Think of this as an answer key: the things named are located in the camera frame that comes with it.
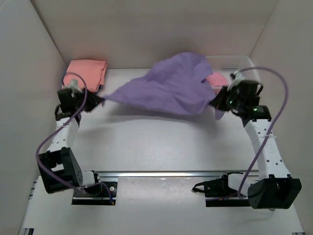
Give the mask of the purple t shirt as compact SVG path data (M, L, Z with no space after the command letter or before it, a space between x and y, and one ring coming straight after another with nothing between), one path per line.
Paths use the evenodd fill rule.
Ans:
M206 56L183 52L155 63L144 76L132 79L103 98L149 111L199 115L216 97L207 81L212 74Z

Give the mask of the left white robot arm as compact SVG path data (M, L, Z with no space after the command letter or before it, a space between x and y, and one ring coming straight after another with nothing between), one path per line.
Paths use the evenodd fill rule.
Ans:
M93 170L83 171L71 148L80 127L81 113L91 112L104 99L86 89L64 88L57 95L60 103L54 111L56 133L48 137L52 141L46 152L36 151L44 187L49 194L85 187L90 194L97 195L102 190L99 175Z

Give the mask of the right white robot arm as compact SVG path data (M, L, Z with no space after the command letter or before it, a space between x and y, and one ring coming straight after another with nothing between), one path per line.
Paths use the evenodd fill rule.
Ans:
M220 182L219 190L225 196L236 192L238 197L246 197L254 209L288 209L302 185L282 160L272 132L275 120L267 106L259 104L262 89L259 82L242 80L223 86L210 102L216 110L241 118L255 152L251 164L257 165L259 171L255 183L247 179L249 172L231 173Z

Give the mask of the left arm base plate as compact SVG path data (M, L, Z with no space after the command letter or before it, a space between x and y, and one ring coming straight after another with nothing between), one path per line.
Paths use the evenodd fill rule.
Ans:
M74 191L72 205L115 206L118 178L100 177L99 185Z

